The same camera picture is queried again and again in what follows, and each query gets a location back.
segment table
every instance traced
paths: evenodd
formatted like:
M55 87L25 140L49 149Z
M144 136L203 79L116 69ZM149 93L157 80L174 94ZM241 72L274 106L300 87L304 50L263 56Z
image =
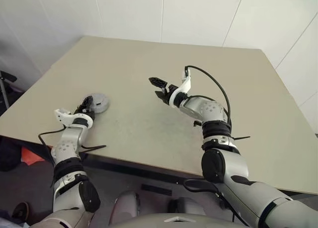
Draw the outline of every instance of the table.
M96 115L86 146L91 153L201 175L202 131L193 119L159 100L149 77L181 85L185 65L211 73L232 106L234 137L250 180L279 189L318 192L318 140L261 50L83 37L0 117L0 135L39 143L62 127L53 111L74 111L102 92L109 109ZM191 71L190 94L225 100L202 73ZM54 145L59 134L47 135Z

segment dark floor area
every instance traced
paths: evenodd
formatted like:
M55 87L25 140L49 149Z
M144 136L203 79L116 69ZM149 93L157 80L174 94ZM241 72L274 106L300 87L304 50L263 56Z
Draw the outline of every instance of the dark floor area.
M181 185L86 167L86 172L95 185L101 206L96 212L91 228L108 226L109 216L116 197L127 190L136 191L141 199L141 215L165 213L171 199L190 197L201 204L207 215L223 220L232 220L229 210L222 210L214 194L191 193ZM53 189L50 188L53 170L48 162L38 162L32 166L20 164L10 172L0 172L0 209L10 213L21 201L27 201L34 212L45 215L52 209ZM141 190L142 184L156 186L172 191L171 196ZM298 199L318 210L317 196L298 196Z

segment wall seam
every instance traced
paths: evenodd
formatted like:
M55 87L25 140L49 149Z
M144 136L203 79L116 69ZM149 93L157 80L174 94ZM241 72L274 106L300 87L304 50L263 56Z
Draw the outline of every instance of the wall seam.
M300 108L303 104L305 104L307 101L309 101L313 96L315 96L318 93L318 91L315 91L314 94L308 97L303 103L301 103L298 107Z
M239 0L239 2L238 2L237 9L235 10L235 13L234 13L234 15L233 15L232 21L231 21L231 23L230 23L230 26L229 26L229 28L228 28L228 30L227 30L227 33L226 33L226 35L225 35L225 38L224 38L224 40L223 40L222 47L224 46L225 40L226 40L227 37L228 37L228 34L229 34L230 29L231 29L231 27L232 27L232 24L233 24L233 22L234 22L234 18L235 18L235 16L237 15L237 12L238 12L238 10L239 10L239 6L240 6L241 1L242 1L242 0Z
M316 18L317 16L317 12L316 14L313 16L313 18L310 20L309 24L306 26L306 28L302 31L302 33L299 35L299 37L296 39L296 41L294 42L294 44L291 46L291 48L287 51L287 53L285 54L285 56L283 56L282 60L277 64L277 66L275 67L275 70L278 69L279 65L281 65L281 63L284 61L284 59L287 57L287 55L289 54L289 52L293 49L293 47L297 44L297 42L299 41L299 39L302 37L302 35L304 34L304 32L307 30L307 28L311 25L311 23L313 22L313 20Z
M161 31L160 31L160 42L162 43L162 29L163 29L163 7L164 7L164 0L162 0L162 7L161 7Z
M106 38L106 29L105 29L105 26L104 26L104 23L103 23L103 20L101 18L101 13L100 13L100 8L99 8L99 4L98 4L98 0L95 0L96 2L96 6L97 6L97 11L98 11L98 14L99 14L99 20L100 20L100 24L101 24L101 28L103 30L103 35L104 37Z
M30 56L30 54L27 52L25 46L23 45L23 43L21 42L20 38L16 35L16 33L12 30L12 28L10 27L10 25L8 24L8 22L6 21L6 18L3 16L3 14L0 13L0 16L3 18L4 23L7 25L8 29L12 32L12 34L14 35L14 37L16 38L16 40L18 41L18 43L21 45L21 48L24 50L25 54L27 55L27 57L30 59L30 61L32 62L32 64L34 65L34 68L40 73L40 75L42 76L43 73L41 72L41 70L37 67L37 65L35 64L35 62L33 61L32 57Z
M46 17L46 19L48 20L48 22L49 22L49 24L50 24L50 28L51 28L51 31L52 31L53 36L55 37L55 39L56 39L57 41L61 42L61 41L59 40L59 37L58 37L58 36L56 35L56 33L55 33L53 24L52 24L52 22L51 22L51 20L50 20L50 18L49 18L49 15L48 15L48 13L47 13L45 7L44 7L44 4L43 4L42 0L39 0L39 2L40 2L40 5L41 5L41 7L42 7L42 9L43 9L43 12L44 12L44 14L45 14L45 17Z

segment black cable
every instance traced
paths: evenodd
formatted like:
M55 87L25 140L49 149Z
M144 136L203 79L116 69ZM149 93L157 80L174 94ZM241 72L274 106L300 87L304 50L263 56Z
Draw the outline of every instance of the black cable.
M204 178L185 179L185 180L183 181L183 187L184 187L186 190L188 190L189 192L212 192L211 189L195 190L195 189L191 189L191 188L187 187L187 185L185 185L185 183L186 183L187 181L191 181L191 180L195 181L195 180L205 180L205 179L204 179ZM226 198L219 192L217 186L216 186L215 184L213 184L213 183L211 183L211 184L214 186L214 188L215 188L215 190L216 190L216 192L213 191L213 193L215 193L221 200L223 200L223 201L226 203L226 205L227 205L227 206L229 207L229 209L232 211L233 217L236 216L245 226L248 226L248 224L239 216L239 214L234 210L234 208L230 205L230 203L226 200Z
M58 132L61 132L61 131L65 130L65 129L66 129L66 126L64 126L64 127L63 127L62 129L60 129L60 130L44 132L44 133L40 133L40 134L38 135L38 138L39 138L39 140L41 141L42 145L46 148L46 151L47 151L48 156L49 156L49 158L50 158L51 164L52 164L53 166L54 166L54 160L53 160L53 157L52 157L52 155L51 155L50 148L46 145L46 143L44 142L44 140L42 139L41 136L42 136L42 135L48 135L48 134L58 133Z
M223 93L223 96L225 98L225 101L227 103L227 107L228 107L228 124L230 124L230 120L231 120L231 106L230 106L230 101L229 101L229 98L227 96L227 94L225 93L224 89L222 88L222 86L218 83L218 81L216 79L214 79L213 76L211 76L209 73L207 73L205 70L199 68L199 67L196 67L196 66L185 66L185 70L188 70L188 68L193 68L193 69L196 69L202 73L204 73L205 75L207 75L212 81L214 81L214 83L219 87L219 89L221 90L221 92Z
M245 136L245 137L237 137L237 138L234 138L232 137L234 140L243 140L243 139L248 139L250 138L250 136Z
M199 190L195 190L195 189L191 189L191 188L189 188L185 183L187 182L187 181L196 181L196 180L205 180L205 178L194 178L194 179L185 179L184 181L183 181L183 187L185 188L185 189L187 189L189 192L212 192L212 190L211 189L199 189ZM211 183L212 185L213 185L213 187L215 188L215 192L214 193L219 193L219 190L218 190L218 188L216 187L216 185L215 184L213 184L213 183Z
M218 195L220 199L226 202L231 212L233 212L233 214L240 220L240 222L242 222L243 225L248 227L248 224L239 216L239 214L236 212L236 210L234 210L234 208L230 205L230 203L226 200L226 198L221 193L219 193Z
M81 151L82 153L93 151L93 150L98 150L101 148L107 147L106 145L99 145L99 146L93 146L93 147L85 147L84 145L81 146L85 151Z

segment white wall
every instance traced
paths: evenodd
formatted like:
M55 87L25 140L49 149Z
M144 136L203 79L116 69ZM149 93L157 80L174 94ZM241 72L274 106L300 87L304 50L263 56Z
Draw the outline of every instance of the white wall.
M0 68L29 88L83 35L260 48L318 133L317 0L0 0Z

